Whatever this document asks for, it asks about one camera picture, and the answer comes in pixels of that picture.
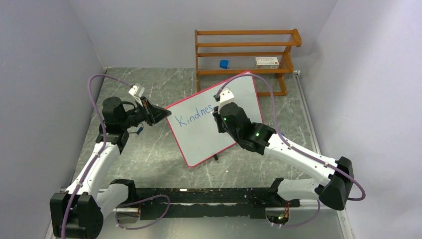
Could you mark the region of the pink framed whiteboard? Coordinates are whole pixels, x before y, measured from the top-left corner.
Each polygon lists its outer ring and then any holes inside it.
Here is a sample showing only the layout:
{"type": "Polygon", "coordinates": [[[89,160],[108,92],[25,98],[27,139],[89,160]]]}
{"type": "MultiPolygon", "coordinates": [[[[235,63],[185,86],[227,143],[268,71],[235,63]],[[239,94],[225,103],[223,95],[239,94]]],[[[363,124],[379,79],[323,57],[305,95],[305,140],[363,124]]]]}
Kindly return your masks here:
{"type": "MultiPolygon", "coordinates": [[[[189,167],[236,144],[227,133],[218,132],[212,115],[218,105],[214,95],[223,85],[224,82],[220,82],[166,107],[171,112],[167,123],[189,167]]],[[[227,87],[233,92],[235,103],[245,110],[251,121],[262,123],[258,94],[250,72],[240,73],[227,87]]]]}

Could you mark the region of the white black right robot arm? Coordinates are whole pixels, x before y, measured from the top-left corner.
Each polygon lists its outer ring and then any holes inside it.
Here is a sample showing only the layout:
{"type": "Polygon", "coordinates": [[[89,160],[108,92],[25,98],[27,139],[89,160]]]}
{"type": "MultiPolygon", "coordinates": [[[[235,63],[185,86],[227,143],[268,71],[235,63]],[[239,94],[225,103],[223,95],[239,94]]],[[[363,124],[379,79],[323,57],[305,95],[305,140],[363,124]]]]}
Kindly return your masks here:
{"type": "Polygon", "coordinates": [[[227,133],[239,146],[249,152],[280,159],[310,176],[305,180],[283,179],[269,192],[274,206],[296,199],[319,200],[325,206],[342,211],[353,186],[353,166],[350,159],[325,157],[279,136],[263,123],[251,122],[244,109],[236,103],[212,113],[219,133],[227,133]]]}

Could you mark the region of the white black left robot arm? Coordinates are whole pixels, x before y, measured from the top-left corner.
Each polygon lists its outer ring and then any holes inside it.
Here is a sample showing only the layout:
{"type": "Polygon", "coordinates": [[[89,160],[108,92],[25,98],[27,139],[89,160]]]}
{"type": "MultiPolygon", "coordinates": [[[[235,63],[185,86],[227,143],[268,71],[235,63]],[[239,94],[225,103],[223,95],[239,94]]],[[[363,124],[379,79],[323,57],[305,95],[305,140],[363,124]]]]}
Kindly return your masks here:
{"type": "Polygon", "coordinates": [[[146,123],[153,126],[171,115],[165,108],[141,97],[133,108],[125,110],[126,101],[109,97],[103,101],[99,134],[93,152],[75,181],[50,199],[53,235],[57,238],[96,239],[104,219],[123,204],[136,204],[134,181],[116,179],[101,192],[102,180],[119,158],[129,139],[128,129],[146,123]]]}

